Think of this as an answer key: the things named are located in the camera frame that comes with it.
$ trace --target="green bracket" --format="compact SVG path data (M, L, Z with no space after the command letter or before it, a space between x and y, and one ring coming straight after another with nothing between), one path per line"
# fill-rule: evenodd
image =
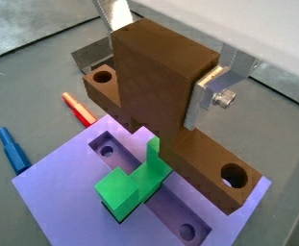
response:
M159 138L154 137L147 145L147 161L130 176L118 167L95 185L103 204L118 222L122 222L133 210L147 201L173 172L158 153Z

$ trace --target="metal bolt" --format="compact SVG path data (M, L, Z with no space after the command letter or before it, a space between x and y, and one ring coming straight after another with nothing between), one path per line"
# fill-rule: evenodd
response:
M223 109L227 109L237 97L237 93L229 89L225 89L221 93L217 93L214 96L213 103L219 105Z

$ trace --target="silver bracket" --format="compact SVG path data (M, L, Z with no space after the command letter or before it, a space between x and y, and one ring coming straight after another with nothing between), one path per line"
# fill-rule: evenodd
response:
M93 3L110 33L134 22L126 0L93 0Z
M261 61L243 51L225 44L214 70L198 80L183 125L193 131L201 108L209 111L211 104L227 109L234 102L235 93L227 88L250 75Z

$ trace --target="hole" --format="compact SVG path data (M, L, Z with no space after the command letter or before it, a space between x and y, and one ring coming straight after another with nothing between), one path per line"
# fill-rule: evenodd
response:
M109 71L101 71L93 76L93 80L98 83L107 83L113 79L113 74Z
M221 177L223 182L234 188L245 187L249 180L246 170L234 163L229 163L222 167Z
M231 187L231 184L225 179L222 179L222 181L226 183L229 187Z
M105 146L102 148L101 154L102 154L103 157L109 158L114 154L114 147Z
M195 229L190 224L181 226L181 236L185 241L191 241L195 238Z

